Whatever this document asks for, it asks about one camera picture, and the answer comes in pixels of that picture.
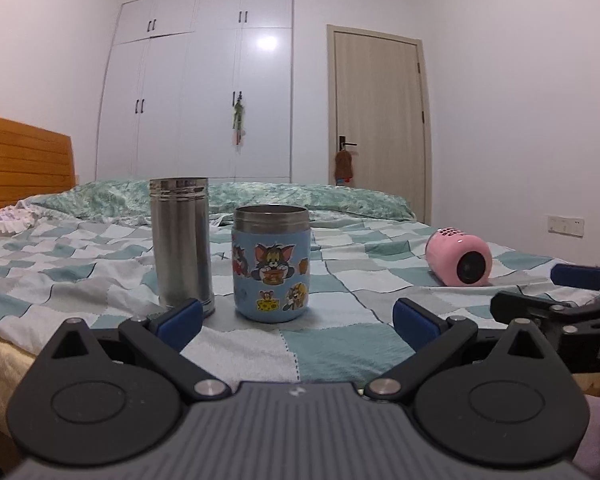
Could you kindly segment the blue cartoon sticker cup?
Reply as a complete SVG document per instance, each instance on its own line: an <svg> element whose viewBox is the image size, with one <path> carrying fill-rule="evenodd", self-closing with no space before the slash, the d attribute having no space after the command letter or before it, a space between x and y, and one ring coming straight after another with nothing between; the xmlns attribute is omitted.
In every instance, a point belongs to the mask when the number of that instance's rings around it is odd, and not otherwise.
<svg viewBox="0 0 600 480"><path fill-rule="evenodd" d="M248 320L276 324L306 312L310 288L309 211L300 206L238 207L232 229L237 311Z"/></svg>

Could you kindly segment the pink cup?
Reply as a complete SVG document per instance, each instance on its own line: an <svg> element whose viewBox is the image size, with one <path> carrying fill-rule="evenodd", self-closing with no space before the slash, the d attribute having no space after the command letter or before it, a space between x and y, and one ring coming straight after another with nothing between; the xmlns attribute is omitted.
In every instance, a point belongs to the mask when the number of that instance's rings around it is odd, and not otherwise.
<svg viewBox="0 0 600 480"><path fill-rule="evenodd" d="M489 281L492 254L486 242L455 228L435 230L427 240L425 259L445 286L479 287Z"/></svg>

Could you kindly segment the tall stainless steel cup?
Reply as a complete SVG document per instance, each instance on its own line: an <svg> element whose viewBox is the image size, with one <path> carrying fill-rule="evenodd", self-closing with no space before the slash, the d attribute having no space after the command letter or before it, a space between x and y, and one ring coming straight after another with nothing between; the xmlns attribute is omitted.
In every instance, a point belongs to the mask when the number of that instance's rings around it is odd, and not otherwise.
<svg viewBox="0 0 600 480"><path fill-rule="evenodd" d="M149 203L160 302L175 308L195 299L212 314L208 180L151 179Z"/></svg>

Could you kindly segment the checkered green bed sheet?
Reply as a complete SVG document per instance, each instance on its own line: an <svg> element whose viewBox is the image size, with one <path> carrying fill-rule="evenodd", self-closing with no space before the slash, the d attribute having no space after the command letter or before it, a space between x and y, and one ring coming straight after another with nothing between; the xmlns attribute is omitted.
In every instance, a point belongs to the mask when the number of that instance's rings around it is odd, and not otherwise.
<svg viewBox="0 0 600 480"><path fill-rule="evenodd" d="M283 324L236 312L230 218L214 216L210 235L215 309L185 355L230 385L353 382L363 385L400 363L410 347L391 325L396 300L410 298L441 316L493 326L489 304L501 290L590 304L598 292L550 281L554 260L493 245L488 284L440 285L424 250L426 224L319 212L312 218L309 309ZM111 328L161 312L151 232L143 223L44 219L0 238L0 337L38 353L67 318Z"/></svg>

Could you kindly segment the green floral folded quilt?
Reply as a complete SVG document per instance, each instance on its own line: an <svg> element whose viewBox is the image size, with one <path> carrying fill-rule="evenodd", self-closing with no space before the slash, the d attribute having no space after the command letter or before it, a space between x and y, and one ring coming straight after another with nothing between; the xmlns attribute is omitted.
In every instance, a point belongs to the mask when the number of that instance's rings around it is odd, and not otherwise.
<svg viewBox="0 0 600 480"><path fill-rule="evenodd" d="M309 209L313 220L323 212L394 221L417 219L403 197L328 184L211 183L208 199L209 212L214 218L232 214L242 206L279 204ZM31 196L21 203L46 218L75 218L122 226L150 223L149 183L145 180L94 181L58 194Z"/></svg>

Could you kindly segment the white floral pillow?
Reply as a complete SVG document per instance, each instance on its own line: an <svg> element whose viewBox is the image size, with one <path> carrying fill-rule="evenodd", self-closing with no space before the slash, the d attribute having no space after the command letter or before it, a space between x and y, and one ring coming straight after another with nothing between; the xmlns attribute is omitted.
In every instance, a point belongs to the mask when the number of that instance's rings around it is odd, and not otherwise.
<svg viewBox="0 0 600 480"><path fill-rule="evenodd" d="M36 214L27 207L6 206L0 209L0 237L20 234L36 222Z"/></svg>

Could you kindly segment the green hanging ornament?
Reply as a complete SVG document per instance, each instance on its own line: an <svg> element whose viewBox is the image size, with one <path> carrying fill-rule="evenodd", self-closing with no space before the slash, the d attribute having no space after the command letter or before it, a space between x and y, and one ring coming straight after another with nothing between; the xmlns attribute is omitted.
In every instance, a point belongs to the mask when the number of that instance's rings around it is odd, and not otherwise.
<svg viewBox="0 0 600 480"><path fill-rule="evenodd" d="M234 95L232 125L236 146L242 145L242 136L244 135L244 115L245 109L244 104L242 104L242 92L238 91Z"/></svg>

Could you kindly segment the orange wooden headboard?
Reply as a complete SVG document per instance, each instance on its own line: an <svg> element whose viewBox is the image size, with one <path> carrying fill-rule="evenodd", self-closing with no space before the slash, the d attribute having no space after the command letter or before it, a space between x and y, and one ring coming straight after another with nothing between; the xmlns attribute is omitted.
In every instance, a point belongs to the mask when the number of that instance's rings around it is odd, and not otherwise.
<svg viewBox="0 0 600 480"><path fill-rule="evenodd" d="M74 186L70 136L0 117L0 209Z"/></svg>

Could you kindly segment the light wooden door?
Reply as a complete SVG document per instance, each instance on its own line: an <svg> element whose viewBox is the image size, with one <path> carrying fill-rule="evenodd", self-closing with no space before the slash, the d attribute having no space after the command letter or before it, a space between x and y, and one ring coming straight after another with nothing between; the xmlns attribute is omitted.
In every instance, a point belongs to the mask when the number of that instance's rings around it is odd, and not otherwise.
<svg viewBox="0 0 600 480"><path fill-rule="evenodd" d="M349 148L352 188L405 198L431 221L429 94L422 40L329 25L328 180L335 184L338 136Z"/></svg>

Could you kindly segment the white wardrobe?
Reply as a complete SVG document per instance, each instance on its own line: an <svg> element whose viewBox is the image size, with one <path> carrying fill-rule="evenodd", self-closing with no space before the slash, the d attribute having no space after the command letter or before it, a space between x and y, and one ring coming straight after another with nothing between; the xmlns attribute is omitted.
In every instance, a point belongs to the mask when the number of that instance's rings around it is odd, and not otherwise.
<svg viewBox="0 0 600 480"><path fill-rule="evenodd" d="M289 181L293 3L125 3L102 92L96 178Z"/></svg>

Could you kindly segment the white wall socket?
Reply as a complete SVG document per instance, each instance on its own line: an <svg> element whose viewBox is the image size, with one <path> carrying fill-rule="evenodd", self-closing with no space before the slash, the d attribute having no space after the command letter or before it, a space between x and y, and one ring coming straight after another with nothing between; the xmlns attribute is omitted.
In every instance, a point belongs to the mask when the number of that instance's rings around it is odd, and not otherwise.
<svg viewBox="0 0 600 480"><path fill-rule="evenodd" d="M547 231L572 237L584 237L584 220L582 218L548 216Z"/></svg>

